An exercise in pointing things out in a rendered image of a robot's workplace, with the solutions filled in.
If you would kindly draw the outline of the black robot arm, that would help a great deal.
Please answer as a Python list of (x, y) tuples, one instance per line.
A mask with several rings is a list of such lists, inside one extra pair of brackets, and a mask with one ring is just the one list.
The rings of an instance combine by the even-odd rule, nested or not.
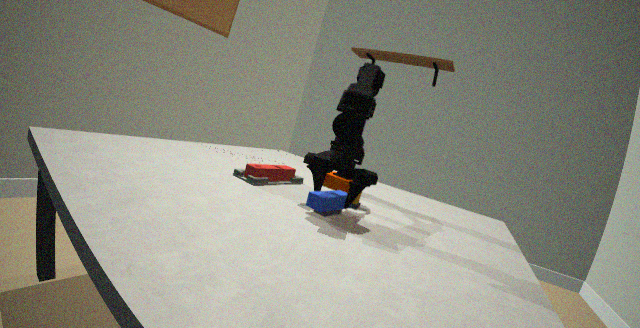
[[(336, 116), (333, 121), (333, 132), (342, 140), (357, 142), (360, 151), (356, 152), (355, 164), (362, 165), (364, 152), (363, 131), (365, 120), (373, 117), (376, 108), (376, 94), (382, 89), (385, 74), (379, 66), (364, 63), (357, 75), (357, 83), (350, 84), (344, 91), (337, 110), (343, 113)], [(344, 104), (344, 105), (343, 105)], [(332, 147), (333, 146), (333, 147)], [(342, 148), (341, 152), (331, 145), (329, 151), (314, 154), (314, 169), (324, 173), (348, 168), (348, 152)]]

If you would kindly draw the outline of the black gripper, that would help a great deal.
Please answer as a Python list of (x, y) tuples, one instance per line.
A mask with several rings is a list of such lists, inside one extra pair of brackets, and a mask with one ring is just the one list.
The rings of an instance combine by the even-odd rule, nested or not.
[[(357, 197), (357, 195), (365, 188), (370, 187), (370, 185), (376, 185), (378, 180), (377, 173), (365, 170), (365, 169), (353, 169), (356, 164), (354, 163), (355, 155), (357, 151), (360, 151), (360, 147), (358, 147), (357, 142), (342, 140), (338, 137), (335, 137), (335, 141), (331, 140), (330, 145), (335, 145), (336, 150), (340, 151), (342, 148), (346, 148), (348, 152), (348, 168), (345, 170), (335, 170), (341, 172), (343, 174), (349, 175), (352, 177), (354, 182), (349, 182), (349, 192), (345, 202), (345, 209), (349, 207), (349, 205), (353, 202), (353, 200)], [(321, 170), (314, 169), (314, 154), (317, 153), (307, 153), (304, 157), (303, 163), (308, 165), (307, 168), (310, 169), (313, 176), (313, 184), (314, 184), (314, 192), (320, 192), (323, 186), (325, 177), (327, 173), (322, 172)]]

